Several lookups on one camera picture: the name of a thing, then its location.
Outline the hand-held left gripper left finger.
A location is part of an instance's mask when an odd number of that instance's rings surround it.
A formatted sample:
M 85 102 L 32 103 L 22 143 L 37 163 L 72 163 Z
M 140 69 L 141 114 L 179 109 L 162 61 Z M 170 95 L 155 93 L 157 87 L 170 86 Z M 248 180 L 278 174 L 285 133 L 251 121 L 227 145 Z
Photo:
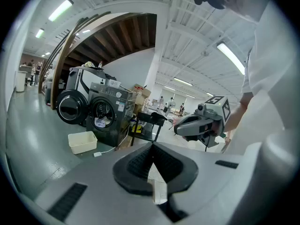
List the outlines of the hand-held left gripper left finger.
M 152 197 L 128 193 L 113 177 L 115 162 L 141 147 L 139 144 L 81 162 L 49 183 L 35 203 L 49 211 L 77 183 L 86 189 L 66 217 L 67 225 L 169 225 L 168 217 L 154 204 Z

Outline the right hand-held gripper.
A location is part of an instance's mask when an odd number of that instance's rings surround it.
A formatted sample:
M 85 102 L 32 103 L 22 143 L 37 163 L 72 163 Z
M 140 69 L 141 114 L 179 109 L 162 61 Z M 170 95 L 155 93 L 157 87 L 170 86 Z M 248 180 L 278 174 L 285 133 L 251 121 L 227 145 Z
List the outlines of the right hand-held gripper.
M 198 105 L 194 114 L 181 117 L 174 126 L 176 135 L 186 141 L 201 141 L 207 148 L 216 146 L 215 139 L 205 131 L 205 126 L 213 121 L 222 121 L 223 131 L 231 115 L 229 101 L 226 96 L 213 96 L 204 103 Z

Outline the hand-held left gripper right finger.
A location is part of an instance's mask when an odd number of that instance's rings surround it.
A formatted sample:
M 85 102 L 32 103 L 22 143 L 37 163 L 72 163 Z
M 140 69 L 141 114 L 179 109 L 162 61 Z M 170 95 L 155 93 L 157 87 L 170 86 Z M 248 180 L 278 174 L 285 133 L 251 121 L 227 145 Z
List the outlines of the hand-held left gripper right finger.
M 153 225 L 229 225 L 238 199 L 227 189 L 239 156 L 152 144 L 154 165 L 166 182 L 167 203 L 152 214 Z

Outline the cream plastic laundry basket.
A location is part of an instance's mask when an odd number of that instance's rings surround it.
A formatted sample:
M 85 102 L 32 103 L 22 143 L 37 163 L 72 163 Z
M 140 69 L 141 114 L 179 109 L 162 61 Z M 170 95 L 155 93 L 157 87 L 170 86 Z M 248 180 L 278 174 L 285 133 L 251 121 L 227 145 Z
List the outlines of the cream plastic laundry basket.
M 80 154 L 97 148 L 97 138 L 92 131 L 68 135 L 68 144 L 73 154 Z

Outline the dark grey washing machine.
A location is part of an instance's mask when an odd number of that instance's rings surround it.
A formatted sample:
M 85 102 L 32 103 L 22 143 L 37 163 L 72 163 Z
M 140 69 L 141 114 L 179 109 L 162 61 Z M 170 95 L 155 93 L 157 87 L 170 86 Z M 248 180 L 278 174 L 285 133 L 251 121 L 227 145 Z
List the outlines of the dark grey washing machine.
M 118 147 L 127 137 L 130 120 L 133 116 L 137 94 L 123 88 L 113 88 L 93 82 L 90 86 L 86 119 L 87 131 L 92 131 L 97 140 L 111 147 Z M 97 128 L 95 118 L 106 116 L 111 123 L 105 128 Z

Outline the person's right forearm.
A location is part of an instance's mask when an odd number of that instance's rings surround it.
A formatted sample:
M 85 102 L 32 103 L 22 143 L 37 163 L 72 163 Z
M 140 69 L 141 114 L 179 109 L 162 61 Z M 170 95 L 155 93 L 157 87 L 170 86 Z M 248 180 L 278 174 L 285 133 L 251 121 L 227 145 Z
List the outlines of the person's right forearm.
M 242 116 L 244 115 L 244 113 L 246 112 L 246 110 L 248 108 L 249 102 L 251 101 L 252 97 L 253 97 L 253 94 L 251 92 L 244 93 L 242 95 L 238 106 L 231 113 L 231 115 L 225 125 L 224 132 L 229 132 L 231 130 L 234 130 L 238 126 Z

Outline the person's right hand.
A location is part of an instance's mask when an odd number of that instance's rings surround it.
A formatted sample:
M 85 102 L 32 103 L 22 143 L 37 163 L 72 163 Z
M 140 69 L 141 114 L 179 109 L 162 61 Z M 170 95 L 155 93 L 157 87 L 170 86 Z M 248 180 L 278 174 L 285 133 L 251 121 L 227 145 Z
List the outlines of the person's right hand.
M 209 132 L 212 136 L 219 136 L 223 131 L 222 121 L 213 121 L 212 123 L 205 126 L 205 131 Z

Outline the black side table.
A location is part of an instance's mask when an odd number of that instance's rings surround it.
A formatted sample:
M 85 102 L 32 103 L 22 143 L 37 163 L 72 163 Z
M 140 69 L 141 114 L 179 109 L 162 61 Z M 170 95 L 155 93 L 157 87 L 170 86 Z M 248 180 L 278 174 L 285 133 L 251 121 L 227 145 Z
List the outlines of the black side table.
M 136 117 L 135 125 L 139 125 L 139 122 L 146 122 L 146 124 L 142 127 L 142 132 L 140 134 L 130 132 L 129 135 L 132 136 L 130 146 L 134 145 L 135 138 L 145 140 L 148 142 L 156 142 L 160 130 L 166 120 L 167 118 L 165 116 L 157 112 L 152 112 L 152 113 L 139 112 Z M 152 132 L 155 125 L 158 126 L 158 130 L 156 132 L 155 138 L 153 139 Z

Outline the large cardboard box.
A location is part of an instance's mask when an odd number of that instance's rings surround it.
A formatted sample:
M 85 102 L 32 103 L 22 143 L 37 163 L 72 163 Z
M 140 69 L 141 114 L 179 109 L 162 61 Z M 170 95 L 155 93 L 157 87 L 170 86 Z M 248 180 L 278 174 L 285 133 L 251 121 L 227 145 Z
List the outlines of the large cardboard box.
M 146 89 L 145 87 L 143 87 L 139 84 L 135 84 L 133 86 L 133 91 L 144 98 L 148 98 L 151 95 L 150 90 Z

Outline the person's white shirt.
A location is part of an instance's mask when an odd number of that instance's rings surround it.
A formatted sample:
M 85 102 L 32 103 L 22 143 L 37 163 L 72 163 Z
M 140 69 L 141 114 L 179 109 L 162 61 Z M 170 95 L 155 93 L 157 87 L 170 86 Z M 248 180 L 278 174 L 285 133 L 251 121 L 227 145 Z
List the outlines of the person's white shirt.
M 223 153 L 243 155 L 249 145 L 262 142 L 286 127 L 269 92 L 288 69 L 296 66 L 296 54 L 290 26 L 277 6 L 269 1 L 260 21 L 256 22 L 255 43 L 245 67 L 241 92 L 251 92 L 253 97 Z

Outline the white black tall appliance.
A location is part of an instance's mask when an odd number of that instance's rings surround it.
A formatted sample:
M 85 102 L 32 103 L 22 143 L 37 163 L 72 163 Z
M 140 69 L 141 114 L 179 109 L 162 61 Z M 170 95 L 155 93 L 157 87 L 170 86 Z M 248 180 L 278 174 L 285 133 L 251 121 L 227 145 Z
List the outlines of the white black tall appliance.
M 105 84 L 106 76 L 101 68 L 72 67 L 69 70 L 66 89 L 74 89 L 88 98 L 91 83 Z

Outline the curved wooden staircase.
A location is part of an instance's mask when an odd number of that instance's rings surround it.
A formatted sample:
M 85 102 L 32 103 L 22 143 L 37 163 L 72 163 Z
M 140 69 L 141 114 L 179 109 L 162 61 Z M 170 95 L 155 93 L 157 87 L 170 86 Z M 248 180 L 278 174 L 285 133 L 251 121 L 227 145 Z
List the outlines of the curved wooden staircase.
M 60 36 L 50 57 L 43 61 L 39 93 L 44 93 L 42 84 L 55 58 L 59 67 L 55 79 L 60 79 L 69 68 L 88 61 L 95 66 L 105 66 L 122 57 L 155 47 L 157 15 L 151 13 L 125 13 L 96 26 L 86 38 L 79 37 L 79 33 L 84 32 L 88 25 L 108 15 L 110 12 L 81 18 L 72 30 Z

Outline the white trash bin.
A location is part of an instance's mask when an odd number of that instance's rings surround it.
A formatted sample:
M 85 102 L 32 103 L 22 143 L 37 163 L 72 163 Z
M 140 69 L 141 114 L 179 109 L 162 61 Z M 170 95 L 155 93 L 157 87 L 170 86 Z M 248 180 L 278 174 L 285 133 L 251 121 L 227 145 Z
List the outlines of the white trash bin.
M 16 92 L 24 92 L 25 90 L 25 79 L 26 79 L 26 71 L 18 71 L 16 74 Z

